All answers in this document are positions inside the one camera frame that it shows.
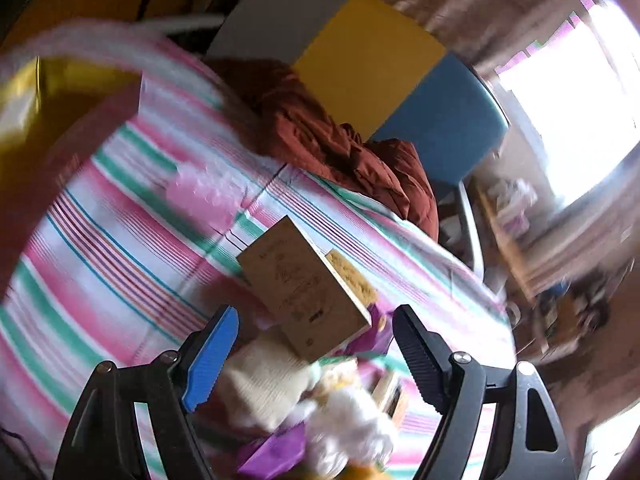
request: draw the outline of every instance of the chair backrest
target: chair backrest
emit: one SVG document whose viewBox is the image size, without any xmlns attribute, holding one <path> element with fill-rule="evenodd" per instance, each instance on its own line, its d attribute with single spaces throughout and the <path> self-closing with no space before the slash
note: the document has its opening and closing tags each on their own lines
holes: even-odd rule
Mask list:
<svg viewBox="0 0 640 480">
<path fill-rule="evenodd" d="M 364 139 L 410 140 L 430 180 L 447 185 L 508 127 L 464 64 L 380 0 L 241 0 L 207 55 L 292 64 L 334 120 Z"/>
</svg>

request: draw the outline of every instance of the striped fabric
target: striped fabric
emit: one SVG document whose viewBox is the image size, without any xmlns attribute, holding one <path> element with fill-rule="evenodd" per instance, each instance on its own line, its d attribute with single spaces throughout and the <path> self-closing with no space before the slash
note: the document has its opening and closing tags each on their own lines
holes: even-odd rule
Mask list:
<svg viewBox="0 0 640 480">
<path fill-rule="evenodd" d="M 124 25 L 81 22 L 6 56 L 0 79 L 36 55 L 143 74 L 138 115 L 60 193 L 0 307 L 0 423 L 25 436 L 48 474 L 98 362 L 147 363 L 199 330 L 219 304 L 264 317 L 236 256 L 284 215 L 322 250 L 345 254 L 379 291 L 383 308 L 409 303 L 453 349 L 487 365 L 514 364 L 502 307 L 464 265 L 380 204 L 244 149 L 242 131 L 255 128 L 255 118 L 170 42 Z M 242 189 L 226 197 L 228 221 L 214 235 L 201 234 L 165 201 L 164 188 L 183 162 L 206 165 Z M 385 358 L 363 360 L 362 375 L 371 381 L 382 367 L 400 370 L 412 396 L 389 468 L 409 478 L 439 416 L 420 400 L 395 344 Z M 139 408 L 152 476 L 163 478 Z M 487 407 L 466 478 L 479 475 L 491 424 Z"/>
</svg>

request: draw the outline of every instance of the black cable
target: black cable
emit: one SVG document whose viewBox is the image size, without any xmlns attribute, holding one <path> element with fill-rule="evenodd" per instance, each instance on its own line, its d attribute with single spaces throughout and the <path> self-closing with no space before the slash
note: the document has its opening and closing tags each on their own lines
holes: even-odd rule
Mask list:
<svg viewBox="0 0 640 480">
<path fill-rule="evenodd" d="M 33 463 L 33 467 L 38 473 L 37 476 L 39 476 L 40 480 L 47 480 L 47 476 L 44 474 L 44 471 L 40 467 L 40 464 L 38 463 L 38 459 L 36 459 L 36 456 L 31 450 L 31 447 L 29 446 L 29 444 L 27 444 L 27 441 L 24 439 L 24 437 L 19 433 L 14 433 L 13 431 L 6 430 L 2 426 L 0 426 L 0 433 L 5 434 L 6 436 L 10 436 L 11 438 L 14 438 L 16 440 L 19 440 L 22 443 L 24 450 L 27 452 L 29 459 Z"/>
</svg>

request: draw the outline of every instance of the screw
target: screw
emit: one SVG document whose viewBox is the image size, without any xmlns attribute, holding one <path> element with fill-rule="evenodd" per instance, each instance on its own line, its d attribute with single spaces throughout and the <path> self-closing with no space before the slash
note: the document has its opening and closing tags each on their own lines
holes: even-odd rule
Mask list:
<svg viewBox="0 0 640 480">
<path fill-rule="evenodd" d="M 518 363 L 518 371 L 523 375 L 533 375 L 536 373 L 536 367 L 529 361 L 520 361 Z"/>
<path fill-rule="evenodd" d="M 99 374 L 108 374 L 113 369 L 113 363 L 111 361 L 102 361 L 95 367 L 95 371 Z"/>
<path fill-rule="evenodd" d="M 175 350 L 167 350 L 160 354 L 160 360 L 167 365 L 173 364 L 178 360 L 178 352 Z"/>
<path fill-rule="evenodd" d="M 466 365 L 471 362 L 471 356 L 466 352 L 454 352 L 453 360 L 461 365 Z"/>
</svg>

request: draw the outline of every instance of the brown cardboard box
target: brown cardboard box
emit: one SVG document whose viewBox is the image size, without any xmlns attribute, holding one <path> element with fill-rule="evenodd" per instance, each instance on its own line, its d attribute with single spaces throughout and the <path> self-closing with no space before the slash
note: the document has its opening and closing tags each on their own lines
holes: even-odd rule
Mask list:
<svg viewBox="0 0 640 480">
<path fill-rule="evenodd" d="M 360 300 L 287 216 L 238 261 L 293 348 L 310 363 L 371 326 Z"/>
</svg>

